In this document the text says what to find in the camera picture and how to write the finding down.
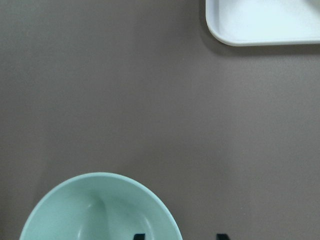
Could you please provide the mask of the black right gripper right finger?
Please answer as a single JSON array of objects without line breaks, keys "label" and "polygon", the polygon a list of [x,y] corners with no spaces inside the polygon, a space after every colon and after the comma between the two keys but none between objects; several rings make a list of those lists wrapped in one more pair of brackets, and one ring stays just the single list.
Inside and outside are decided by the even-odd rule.
[{"label": "black right gripper right finger", "polygon": [[229,236],[226,233],[217,233],[216,240],[229,240]]}]

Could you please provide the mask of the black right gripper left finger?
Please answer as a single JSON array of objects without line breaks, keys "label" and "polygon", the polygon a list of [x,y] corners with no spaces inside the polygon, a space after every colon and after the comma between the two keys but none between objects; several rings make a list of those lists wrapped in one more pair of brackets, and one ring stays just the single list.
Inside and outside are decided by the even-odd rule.
[{"label": "black right gripper left finger", "polygon": [[145,234],[144,233],[136,233],[133,236],[133,240],[145,240]]}]

